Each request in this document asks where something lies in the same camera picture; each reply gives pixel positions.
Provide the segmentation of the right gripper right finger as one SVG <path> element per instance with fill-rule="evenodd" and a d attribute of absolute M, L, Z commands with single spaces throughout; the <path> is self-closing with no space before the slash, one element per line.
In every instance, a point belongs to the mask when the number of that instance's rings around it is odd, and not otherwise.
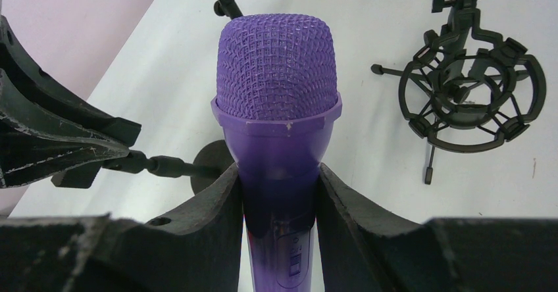
<path fill-rule="evenodd" d="M 327 291 L 556 291 L 557 221 L 400 217 L 320 165 Z"/>

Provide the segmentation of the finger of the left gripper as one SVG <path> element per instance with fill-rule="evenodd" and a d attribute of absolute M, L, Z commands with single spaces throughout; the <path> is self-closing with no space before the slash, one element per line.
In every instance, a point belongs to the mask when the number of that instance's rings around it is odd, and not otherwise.
<path fill-rule="evenodd" d="M 136 143 L 141 124 L 95 108 L 48 75 L 23 48 L 5 16 L 1 16 L 1 69 L 27 100 L 41 108 L 127 147 Z"/>
<path fill-rule="evenodd" d="M 21 187 L 92 162 L 124 157 L 107 135 L 41 108 L 1 109 L 1 188 Z"/>

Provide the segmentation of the purple microphone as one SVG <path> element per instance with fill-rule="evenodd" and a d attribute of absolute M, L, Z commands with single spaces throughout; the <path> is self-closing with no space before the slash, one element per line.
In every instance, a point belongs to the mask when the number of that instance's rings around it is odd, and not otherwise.
<path fill-rule="evenodd" d="M 342 113 L 325 21 L 255 14 L 221 32 L 213 114 L 238 167 L 256 291 L 309 291 L 319 166 Z"/>

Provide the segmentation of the black round-base mic stand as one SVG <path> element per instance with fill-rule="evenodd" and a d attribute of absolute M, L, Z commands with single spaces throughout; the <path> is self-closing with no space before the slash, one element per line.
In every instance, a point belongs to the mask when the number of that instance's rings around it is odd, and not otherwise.
<path fill-rule="evenodd" d="M 164 178 L 190 178 L 194 194 L 209 187 L 233 164 L 225 141 L 214 141 L 202 148 L 192 163 L 170 156 L 146 157 L 141 151 L 130 151 L 127 157 L 93 162 L 55 174 L 51 182 L 56 187 L 87 189 L 91 187 L 101 169 L 139 174 L 146 170 L 150 174 Z"/>

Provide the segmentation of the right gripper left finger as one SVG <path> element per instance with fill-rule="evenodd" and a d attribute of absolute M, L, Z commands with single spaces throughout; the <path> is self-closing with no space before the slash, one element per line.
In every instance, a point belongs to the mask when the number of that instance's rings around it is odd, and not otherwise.
<path fill-rule="evenodd" d="M 236 291 L 238 168 L 141 224 L 109 215 L 1 222 L 2 291 Z"/>

